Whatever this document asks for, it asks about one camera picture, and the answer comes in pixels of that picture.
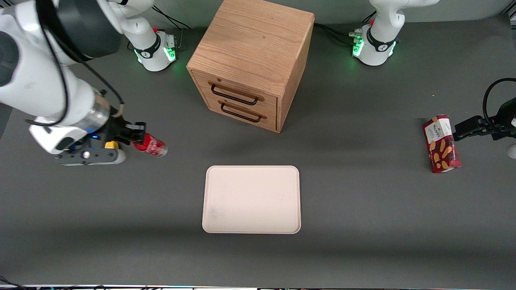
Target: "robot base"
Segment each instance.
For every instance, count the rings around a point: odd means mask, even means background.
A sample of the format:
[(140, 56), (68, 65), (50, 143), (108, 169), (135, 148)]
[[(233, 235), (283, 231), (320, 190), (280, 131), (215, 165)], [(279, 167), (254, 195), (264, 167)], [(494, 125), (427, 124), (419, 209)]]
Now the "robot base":
[(145, 58), (145, 52), (140, 55), (134, 50), (138, 57), (138, 62), (151, 72), (162, 71), (176, 60), (175, 36), (166, 34), (163, 31), (158, 31), (157, 34), (160, 38), (160, 44), (152, 57)]
[(374, 45), (369, 42), (367, 37), (363, 37), (363, 35), (366, 34), (370, 27), (371, 25), (367, 24), (361, 28), (355, 29), (355, 35), (357, 35), (359, 38), (358, 42), (356, 42), (353, 47), (352, 56), (358, 58), (361, 62), (368, 66), (375, 67), (382, 65), (393, 54), (396, 41), (392, 44), (391, 47), (387, 47), (387, 45), (385, 45), (385, 50), (378, 52)]

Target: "yellow button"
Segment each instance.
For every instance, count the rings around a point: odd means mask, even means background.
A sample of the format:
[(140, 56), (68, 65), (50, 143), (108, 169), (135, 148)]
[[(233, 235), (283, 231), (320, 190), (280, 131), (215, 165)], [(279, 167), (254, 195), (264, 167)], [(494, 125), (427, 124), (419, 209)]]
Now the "yellow button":
[(107, 149), (118, 149), (118, 143), (116, 143), (115, 141), (106, 142), (106, 145), (104, 145), (104, 148), (107, 148)]

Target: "red can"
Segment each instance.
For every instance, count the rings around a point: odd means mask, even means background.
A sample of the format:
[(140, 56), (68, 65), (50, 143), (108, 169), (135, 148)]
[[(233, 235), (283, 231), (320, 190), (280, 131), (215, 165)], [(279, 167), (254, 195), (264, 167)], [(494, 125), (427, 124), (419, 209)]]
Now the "red can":
[(165, 156), (168, 151), (167, 145), (163, 141), (149, 133), (145, 133), (143, 144), (133, 142), (133, 146), (141, 152), (151, 154), (152, 156), (158, 158)]

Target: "cabinet top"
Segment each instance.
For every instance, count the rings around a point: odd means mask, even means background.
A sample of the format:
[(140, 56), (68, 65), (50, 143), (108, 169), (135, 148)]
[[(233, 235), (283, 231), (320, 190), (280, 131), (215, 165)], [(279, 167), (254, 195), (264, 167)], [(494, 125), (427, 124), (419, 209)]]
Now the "cabinet top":
[(263, 0), (224, 0), (187, 67), (282, 95), (314, 20)]

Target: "white tray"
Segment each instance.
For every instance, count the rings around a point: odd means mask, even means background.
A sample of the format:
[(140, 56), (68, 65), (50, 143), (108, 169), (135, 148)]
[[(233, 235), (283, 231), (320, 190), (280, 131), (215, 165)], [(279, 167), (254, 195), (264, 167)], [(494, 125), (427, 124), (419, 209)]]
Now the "white tray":
[(294, 166), (210, 167), (202, 228), (208, 233), (297, 233), (299, 171)]

